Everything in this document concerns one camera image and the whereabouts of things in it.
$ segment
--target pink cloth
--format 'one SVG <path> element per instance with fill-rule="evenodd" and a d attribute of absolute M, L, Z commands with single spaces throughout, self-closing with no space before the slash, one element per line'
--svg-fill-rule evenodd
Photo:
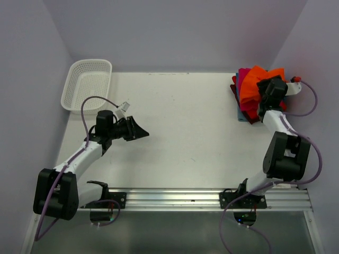
<path fill-rule="evenodd" d="M 241 68 L 239 69 L 238 73 L 239 73 L 239 82 L 238 82 L 238 91 L 240 94 L 240 90 L 242 88 L 242 83 L 244 78 L 246 77 L 246 75 L 249 73 L 251 69 L 250 68 Z M 258 108 L 258 102 L 256 101 L 250 101 L 250 102 L 246 102 L 246 103 L 240 103 L 240 110 L 241 111 L 249 111 L 249 110 L 257 110 Z"/>

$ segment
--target wall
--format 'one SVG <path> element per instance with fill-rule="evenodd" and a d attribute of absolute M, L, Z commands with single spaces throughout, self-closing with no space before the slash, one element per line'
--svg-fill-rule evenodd
<path fill-rule="evenodd" d="M 0 34 L 0 253 L 19 253 L 38 173 L 55 165 L 63 138 L 73 61 L 40 0 L 0 1 Z"/>
<path fill-rule="evenodd" d="M 338 13 L 336 0 L 309 0 L 272 66 L 285 67 L 290 77 L 301 76 L 314 86 L 319 96 L 318 109 L 312 115 L 290 120 L 297 130 L 316 141 L 323 154 L 323 172 L 308 189 L 326 253 L 337 253 L 339 235 Z M 291 104 L 295 112 L 305 112 L 313 101 L 311 92 L 305 88 Z M 316 158 L 312 153 L 307 177 L 317 170 Z"/>
<path fill-rule="evenodd" d="M 72 57 L 115 71 L 268 68 L 307 0 L 44 0 Z"/>

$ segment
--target stack of clothes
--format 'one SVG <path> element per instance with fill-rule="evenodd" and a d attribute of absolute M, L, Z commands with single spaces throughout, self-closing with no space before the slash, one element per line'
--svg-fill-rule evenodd
<path fill-rule="evenodd" d="M 234 84 L 230 88 L 238 103 L 238 120 L 241 122 L 249 122 L 250 124 L 259 122 L 257 109 L 261 97 L 257 83 L 263 79 L 272 78 L 280 75 L 285 81 L 284 69 L 266 71 L 259 66 L 250 68 L 241 68 L 232 78 Z M 286 105 L 281 102 L 280 106 L 285 111 Z"/>

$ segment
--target white table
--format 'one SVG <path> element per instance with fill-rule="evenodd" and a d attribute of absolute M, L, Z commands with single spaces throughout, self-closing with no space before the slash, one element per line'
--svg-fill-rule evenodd
<path fill-rule="evenodd" d="M 262 170 L 271 134 L 237 120 L 230 73 L 113 73 L 109 99 L 131 104 L 127 115 L 150 133 L 114 140 L 79 183 L 114 188 L 236 188 Z M 87 116 L 88 127 L 95 115 Z M 58 164 L 79 148 L 85 131 L 71 114 Z"/>

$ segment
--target laundry basket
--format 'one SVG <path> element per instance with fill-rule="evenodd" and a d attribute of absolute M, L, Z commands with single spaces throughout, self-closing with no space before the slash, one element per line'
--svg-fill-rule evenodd
<path fill-rule="evenodd" d="M 112 65 L 103 59 L 85 59 L 72 64 L 65 82 L 61 105 L 72 113 L 80 114 L 83 101 L 90 96 L 108 97 Z M 107 102 L 93 98 L 84 106 L 84 114 L 96 114 L 105 109 Z"/>

